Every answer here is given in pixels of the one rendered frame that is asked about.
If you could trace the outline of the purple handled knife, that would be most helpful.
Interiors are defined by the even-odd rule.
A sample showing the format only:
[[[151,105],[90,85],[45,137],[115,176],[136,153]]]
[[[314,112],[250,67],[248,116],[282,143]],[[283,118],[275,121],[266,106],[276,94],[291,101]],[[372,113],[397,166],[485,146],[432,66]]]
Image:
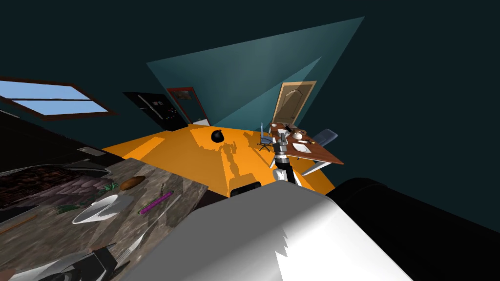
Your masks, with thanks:
[[[153,207],[159,205],[163,201],[167,200],[173,194],[174,194],[174,192],[173,192],[173,190],[171,190],[171,191],[167,192],[166,194],[160,196],[159,198],[151,201],[146,206],[144,206],[142,209],[140,209],[139,212],[138,212],[138,214],[145,214],[145,213],[147,213],[150,209],[152,209]]]

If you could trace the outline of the blue office chair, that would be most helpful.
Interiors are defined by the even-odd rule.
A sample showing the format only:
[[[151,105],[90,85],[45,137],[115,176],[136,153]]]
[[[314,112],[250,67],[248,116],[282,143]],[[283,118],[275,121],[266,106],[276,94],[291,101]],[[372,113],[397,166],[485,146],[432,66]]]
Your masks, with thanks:
[[[259,151],[261,151],[262,149],[266,149],[268,152],[270,152],[271,151],[270,147],[272,147],[272,144],[273,144],[272,137],[265,136],[264,126],[263,123],[261,123],[261,136],[260,136],[260,141],[258,143],[258,145],[260,145],[261,148],[259,148]]]

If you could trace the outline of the brown wooden table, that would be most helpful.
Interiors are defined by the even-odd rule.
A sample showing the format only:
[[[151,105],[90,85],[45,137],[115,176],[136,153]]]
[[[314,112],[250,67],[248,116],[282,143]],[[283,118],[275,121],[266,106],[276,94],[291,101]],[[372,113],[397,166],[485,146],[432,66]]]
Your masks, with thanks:
[[[331,163],[336,163],[342,165],[343,162],[330,153],[325,147],[317,144],[310,136],[306,134],[306,131],[302,129],[292,129],[290,126],[286,126],[283,123],[271,123],[269,128],[269,133],[273,137],[277,137],[278,133],[286,133],[288,146],[286,156],[274,156],[270,164],[270,168],[273,168],[277,162],[285,162],[291,158],[301,158],[311,161],[315,161],[315,164],[306,169],[302,176],[306,176],[310,173],[319,170]]]

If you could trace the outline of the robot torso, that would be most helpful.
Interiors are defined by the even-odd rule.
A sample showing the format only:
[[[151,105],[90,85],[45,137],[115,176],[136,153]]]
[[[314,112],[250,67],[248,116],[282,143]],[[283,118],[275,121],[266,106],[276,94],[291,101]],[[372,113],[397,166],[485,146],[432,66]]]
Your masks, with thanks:
[[[190,213],[120,281],[413,281],[330,198],[276,181]]]

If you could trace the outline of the silver fork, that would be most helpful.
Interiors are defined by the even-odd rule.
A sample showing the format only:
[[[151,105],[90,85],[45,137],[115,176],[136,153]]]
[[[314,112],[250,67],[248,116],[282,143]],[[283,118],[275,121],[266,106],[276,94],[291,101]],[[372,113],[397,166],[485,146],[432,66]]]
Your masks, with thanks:
[[[163,213],[153,222],[153,225],[149,226],[146,229],[146,231],[141,236],[139,236],[138,239],[119,256],[119,258],[117,259],[117,267],[121,266],[125,262],[126,258],[141,244],[144,236],[146,235],[146,233],[149,232],[150,228],[152,228],[154,224],[158,222],[158,220],[168,211],[168,209],[170,209],[176,203],[176,201],[179,200],[181,196],[182,195],[178,195],[171,203],[169,203],[169,205],[165,208]]]

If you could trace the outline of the window with brown frame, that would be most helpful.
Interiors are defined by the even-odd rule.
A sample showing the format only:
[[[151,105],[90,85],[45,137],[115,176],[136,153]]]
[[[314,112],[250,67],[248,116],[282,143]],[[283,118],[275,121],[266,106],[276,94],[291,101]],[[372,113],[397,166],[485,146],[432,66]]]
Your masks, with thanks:
[[[0,76],[0,101],[41,120],[116,116],[74,83]]]

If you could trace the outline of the grey blue chair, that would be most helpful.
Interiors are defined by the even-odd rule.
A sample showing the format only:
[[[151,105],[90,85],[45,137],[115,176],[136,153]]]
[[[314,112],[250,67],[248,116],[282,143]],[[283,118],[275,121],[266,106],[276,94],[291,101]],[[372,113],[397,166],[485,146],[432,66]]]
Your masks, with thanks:
[[[325,146],[331,141],[335,140],[338,137],[338,134],[332,131],[331,129],[324,129],[318,134],[316,134],[312,139],[319,145]]]

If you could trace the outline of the red framed door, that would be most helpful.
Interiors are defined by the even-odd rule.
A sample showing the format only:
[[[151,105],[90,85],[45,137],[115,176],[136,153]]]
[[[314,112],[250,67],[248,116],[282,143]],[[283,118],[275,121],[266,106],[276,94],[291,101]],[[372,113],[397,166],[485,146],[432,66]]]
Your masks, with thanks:
[[[179,105],[190,123],[210,126],[208,117],[193,87],[167,88],[167,91]]]

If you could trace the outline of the light wooden door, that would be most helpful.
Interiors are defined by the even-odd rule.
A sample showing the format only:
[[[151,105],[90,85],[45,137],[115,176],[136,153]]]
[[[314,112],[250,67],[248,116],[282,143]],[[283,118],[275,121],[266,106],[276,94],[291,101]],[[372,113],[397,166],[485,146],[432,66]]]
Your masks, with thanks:
[[[293,125],[315,85],[316,81],[282,83],[272,123]]]

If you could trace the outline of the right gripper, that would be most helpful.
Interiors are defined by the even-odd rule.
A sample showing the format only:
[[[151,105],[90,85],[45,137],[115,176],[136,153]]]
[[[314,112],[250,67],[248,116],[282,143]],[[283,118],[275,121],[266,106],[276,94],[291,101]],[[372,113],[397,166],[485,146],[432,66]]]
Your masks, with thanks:
[[[288,140],[287,140],[287,134],[286,133],[278,133],[277,137],[273,137],[273,151],[275,153],[275,156],[286,156],[287,153],[287,146],[288,146]]]

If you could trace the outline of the black refrigerator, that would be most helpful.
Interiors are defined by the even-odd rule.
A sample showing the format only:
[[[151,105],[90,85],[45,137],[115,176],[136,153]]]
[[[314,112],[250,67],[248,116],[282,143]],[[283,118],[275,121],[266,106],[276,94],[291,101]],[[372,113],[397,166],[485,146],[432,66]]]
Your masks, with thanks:
[[[135,105],[160,125],[165,131],[188,127],[167,96],[163,94],[124,92]]]

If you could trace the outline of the white bowl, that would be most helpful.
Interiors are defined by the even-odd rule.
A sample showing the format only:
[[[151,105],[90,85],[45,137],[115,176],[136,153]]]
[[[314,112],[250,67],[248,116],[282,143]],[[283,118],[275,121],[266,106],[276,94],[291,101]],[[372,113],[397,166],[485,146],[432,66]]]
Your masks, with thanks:
[[[109,219],[124,209],[126,209],[134,198],[130,195],[116,194],[108,196],[100,201],[92,203],[88,208],[82,211],[72,221],[73,224],[104,221]]]

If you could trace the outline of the brown bread loaf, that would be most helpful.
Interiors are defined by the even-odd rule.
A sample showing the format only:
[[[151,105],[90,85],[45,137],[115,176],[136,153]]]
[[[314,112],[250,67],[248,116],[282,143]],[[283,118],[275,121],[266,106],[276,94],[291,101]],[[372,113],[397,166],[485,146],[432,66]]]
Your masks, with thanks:
[[[129,190],[140,183],[142,183],[146,179],[146,176],[134,176],[131,177],[127,180],[125,180],[121,185],[120,185],[120,190]]]

